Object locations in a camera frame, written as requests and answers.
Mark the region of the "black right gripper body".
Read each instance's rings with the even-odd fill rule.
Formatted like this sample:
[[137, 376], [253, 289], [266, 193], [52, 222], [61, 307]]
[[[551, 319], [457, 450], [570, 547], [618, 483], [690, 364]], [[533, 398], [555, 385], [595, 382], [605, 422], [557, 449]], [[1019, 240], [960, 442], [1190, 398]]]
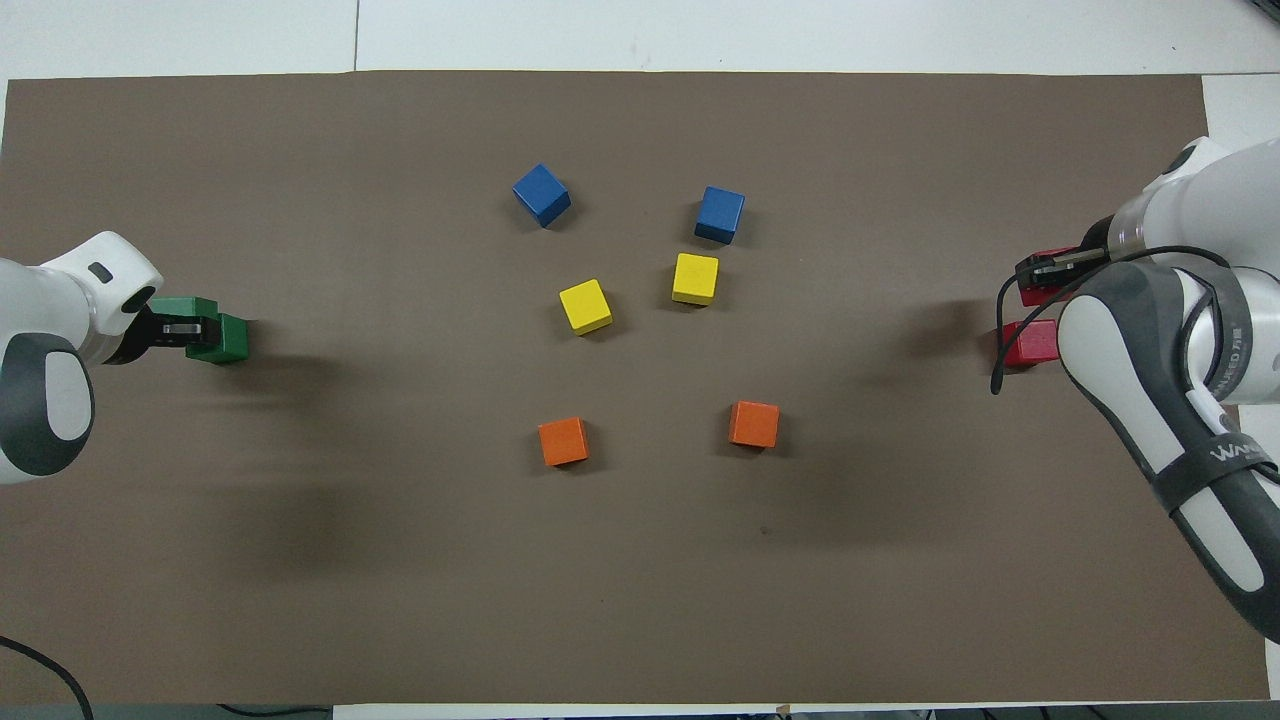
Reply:
[[1093, 223], [1076, 246], [1076, 266], [1087, 269], [1108, 260], [1108, 232], [1112, 217], [1105, 217]]

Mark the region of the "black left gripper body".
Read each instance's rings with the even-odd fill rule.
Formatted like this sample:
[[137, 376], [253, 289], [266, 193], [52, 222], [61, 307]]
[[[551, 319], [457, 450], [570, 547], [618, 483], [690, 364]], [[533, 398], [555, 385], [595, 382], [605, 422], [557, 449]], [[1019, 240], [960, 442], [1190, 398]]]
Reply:
[[133, 363], [142, 357], [163, 333], [161, 322], [148, 305], [143, 305], [120, 337], [119, 364]]

